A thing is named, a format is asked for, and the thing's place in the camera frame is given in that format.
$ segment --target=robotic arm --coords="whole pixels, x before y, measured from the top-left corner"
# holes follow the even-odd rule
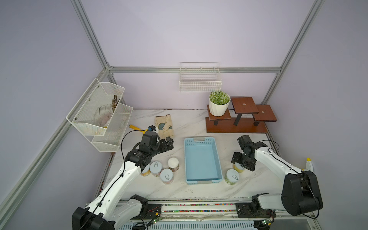
[[[133,217],[147,214],[148,200],[138,195],[116,208],[128,186],[151,163],[152,157],[174,148],[173,139],[160,140],[155,127],[150,126],[143,134],[138,149],[130,151],[118,173],[105,189],[84,209],[78,207],[72,215],[73,230],[115,230]]]
[[[284,161],[262,142],[252,142],[249,135],[238,138],[242,153],[235,152],[232,163],[254,171],[256,161],[269,168],[283,183],[281,194],[259,194],[252,197],[252,211],[286,210],[293,216],[322,209],[323,203],[316,175]]]

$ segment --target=blue plastic basket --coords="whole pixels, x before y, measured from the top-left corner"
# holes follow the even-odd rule
[[[213,137],[192,137],[184,140],[185,181],[207,184],[222,181],[222,171]]]

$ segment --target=yellow connector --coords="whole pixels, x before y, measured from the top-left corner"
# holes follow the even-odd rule
[[[133,126],[133,125],[129,125],[129,128],[132,128],[132,129],[134,129],[134,130],[141,130],[141,128],[135,127],[135,126]]]

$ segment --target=wire mesh basket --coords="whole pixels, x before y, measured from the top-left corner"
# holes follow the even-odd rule
[[[220,63],[182,62],[180,63],[181,92],[218,92],[222,80],[219,75]]]
[[[68,114],[67,120],[98,151],[116,152],[133,108],[122,103],[124,87],[109,82],[99,82],[97,78],[92,84],[96,86],[88,99],[78,112],[73,113],[76,104]]]

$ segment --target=aluminum frame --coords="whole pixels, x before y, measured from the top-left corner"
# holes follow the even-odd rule
[[[180,73],[180,67],[115,67],[111,73]],[[220,73],[280,73],[281,67],[220,67]]]
[[[284,61],[281,64],[281,71],[280,73],[277,73],[275,78],[273,79],[270,88],[268,89],[265,98],[262,101],[262,105],[266,105],[268,103],[268,101],[270,100],[273,92],[275,91],[277,85],[279,84],[282,76],[284,75],[287,67],[289,66],[291,60],[293,59],[296,51],[298,50],[300,44],[302,43],[306,33],[308,32],[308,29],[311,27],[311,24],[313,22],[313,20],[316,18],[319,10],[321,9],[323,3],[325,2],[325,0],[315,0],[311,9],[309,10],[309,13],[307,15],[307,17],[304,20],[304,23],[302,24],[298,35],[296,36],[296,38],[294,39],[293,44],[290,47],[289,52],[287,53]]]
[[[97,79],[103,80],[108,75],[108,70],[102,70]],[[78,100],[77,105],[73,111],[76,113],[83,103],[88,99],[93,89],[97,84],[91,84],[89,88],[83,93],[82,97]],[[47,142],[45,147],[41,150],[36,159],[32,162],[31,166],[23,174],[21,179],[17,182],[15,187],[5,198],[4,202],[0,205],[0,229],[3,229],[8,221],[12,218],[14,213],[17,211],[28,192],[31,190],[32,185],[36,182],[37,178],[41,175],[46,165],[53,157],[59,144],[67,134],[71,124],[67,119],[61,123],[56,132],[52,135],[50,140]]]
[[[99,81],[103,81],[105,77],[109,80],[109,82],[116,84],[116,80],[113,76],[115,72],[122,73],[179,73],[180,67],[113,67],[110,66],[106,60],[106,57],[102,51],[101,45],[99,44],[96,34],[93,31],[92,25],[87,17],[87,14],[84,10],[84,7],[80,0],[71,0],[75,11],[83,25],[84,30],[87,33],[87,36],[93,46],[93,49],[96,52],[96,55],[102,65],[103,70],[97,76]],[[221,73],[276,73],[276,76],[262,101],[262,104],[266,104],[271,95],[273,94],[276,86],[280,82],[283,73],[287,69],[290,61],[296,53],[296,50],[300,46],[303,38],[305,37],[310,25],[312,24],[314,18],[319,12],[319,9],[323,5],[324,0],[315,0],[313,3],[301,29],[297,37],[295,38],[288,54],[286,55],[281,67],[221,67]],[[82,106],[84,100],[90,94],[91,90],[95,85],[90,85],[90,87],[84,92],[83,96],[78,101],[78,105]],[[37,178],[45,169],[46,165],[52,158],[55,150],[64,139],[67,131],[71,127],[71,124],[64,119],[56,132],[52,135],[50,140],[47,142],[45,147],[41,150],[39,155],[21,177],[21,179],[17,182],[15,187],[11,190],[9,195],[5,198],[3,203],[0,205],[0,230],[3,229],[8,221],[12,218],[14,213],[17,211],[22,201],[32,188],[32,185],[36,182]]]

